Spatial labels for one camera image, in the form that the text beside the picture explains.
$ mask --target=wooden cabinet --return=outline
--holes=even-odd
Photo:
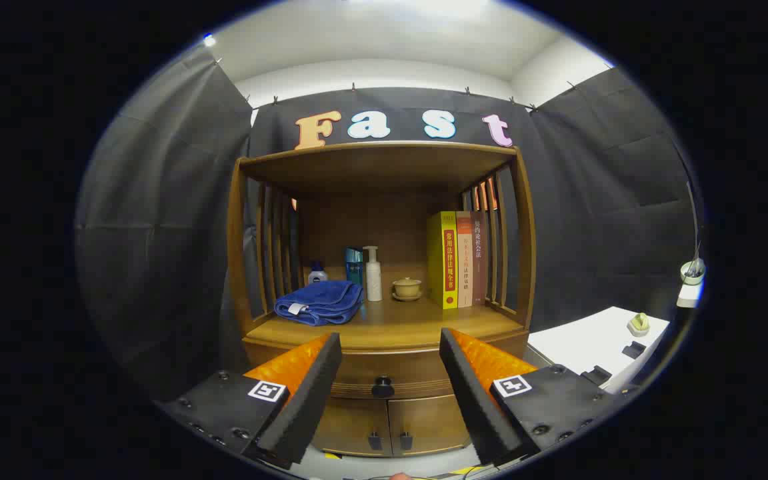
[[[501,176],[509,174],[514,197],[494,197]],[[250,267],[256,270],[256,285],[247,283],[252,276],[241,251],[248,179],[262,183],[254,209],[258,261]],[[442,310],[426,297],[394,300],[390,283],[402,277],[423,280],[427,291],[427,218],[441,210],[471,208],[490,219],[485,302]],[[290,252],[287,242],[290,210],[298,221],[297,252]],[[508,238],[513,231],[516,239]],[[312,327],[274,314],[275,298],[305,284],[312,259],[323,261],[330,279],[342,280],[345,247],[363,245],[379,247],[381,301],[366,301],[342,325]],[[518,249],[519,263],[509,280],[512,247]],[[301,265],[295,271],[287,268],[294,255]],[[439,358],[441,329],[461,331],[519,357],[527,345],[535,229],[525,164],[516,147],[438,141],[346,143],[240,158],[229,192],[227,262],[241,343],[252,365],[320,335],[339,334],[342,363],[313,446],[379,457],[457,449],[469,443],[469,436]],[[506,299],[508,282],[516,284],[516,305]],[[256,318],[248,287],[265,306]],[[375,398],[371,388],[384,376],[393,395]],[[373,433],[377,437],[371,443]],[[411,441],[403,444],[403,433]]]
[[[325,405],[312,444],[317,449],[345,455],[390,457],[390,437],[386,400],[332,397]]]
[[[387,402],[393,456],[460,449],[470,444],[454,395]]]

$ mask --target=book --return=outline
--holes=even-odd
[[[473,304],[484,305],[488,294],[488,218],[485,212],[470,212],[473,222]]]
[[[438,212],[429,217],[426,242],[429,298],[444,309],[458,308],[455,212]]]
[[[458,236],[458,307],[473,306],[473,222],[470,212],[455,213]]]

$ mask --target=cabinet door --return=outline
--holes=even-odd
[[[390,400],[387,410],[393,456],[436,453],[470,444],[454,395]]]
[[[392,456],[387,401],[328,398],[312,444],[346,455]]]

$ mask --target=saucer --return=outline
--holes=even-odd
[[[417,295],[416,297],[399,297],[398,295],[396,295],[396,292],[393,292],[393,298],[396,298],[396,300],[400,300],[400,301],[414,301],[414,300],[419,300],[422,297],[423,297],[423,294]]]

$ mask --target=pink letter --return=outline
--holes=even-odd
[[[497,142],[497,145],[510,147],[512,143],[514,143],[511,139],[508,139],[508,137],[505,136],[503,131],[503,128],[509,128],[509,124],[501,121],[499,116],[488,115],[487,117],[482,118],[482,122],[488,124],[488,128],[491,129],[491,137],[493,137],[494,142]]]

